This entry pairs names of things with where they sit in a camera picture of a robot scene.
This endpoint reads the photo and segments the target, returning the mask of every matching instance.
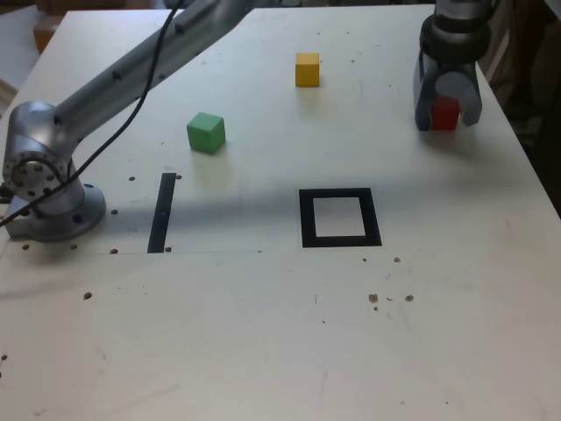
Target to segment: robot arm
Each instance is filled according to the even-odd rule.
[[[163,35],[150,89],[221,39],[262,1],[198,0],[179,14]],[[58,106],[33,101],[14,109],[3,167],[6,185],[15,193],[7,218],[66,182],[76,171],[72,154],[78,144],[141,96],[159,36],[160,31]],[[76,178],[6,228],[12,238],[71,239],[104,213],[101,190]]]
[[[421,131],[454,130],[461,114],[474,125],[481,114],[475,62],[489,47],[491,0],[437,0],[423,22],[414,79],[415,122]]]

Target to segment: table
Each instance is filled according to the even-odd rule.
[[[82,177],[96,229],[2,230],[2,418],[558,419],[561,224],[481,73],[478,125],[416,130],[432,7],[252,12]],[[15,103],[60,102],[165,16],[68,13]],[[320,88],[295,88],[296,52],[321,54]],[[189,149],[199,111],[224,117],[217,156]],[[147,253],[163,173],[171,253]],[[302,247],[304,189],[372,192],[382,246]],[[356,231],[356,198],[307,198],[322,232]]]

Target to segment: cardboard box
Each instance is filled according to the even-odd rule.
[[[64,15],[67,11],[122,9],[125,0],[36,0],[37,8],[49,15]]]
[[[46,45],[54,35],[54,32],[62,22],[64,16],[44,16],[39,23],[33,28],[33,36],[35,37],[35,45],[40,53],[43,53]]]

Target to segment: black square outline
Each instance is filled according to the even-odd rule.
[[[381,246],[382,238],[374,210],[372,191],[361,189],[301,189],[300,223],[302,226],[302,247],[365,247]],[[317,237],[314,199],[332,197],[357,197],[360,202],[362,224],[365,235],[345,237]]]

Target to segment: yellow cube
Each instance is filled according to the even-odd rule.
[[[296,86],[319,86],[319,53],[296,53]]]

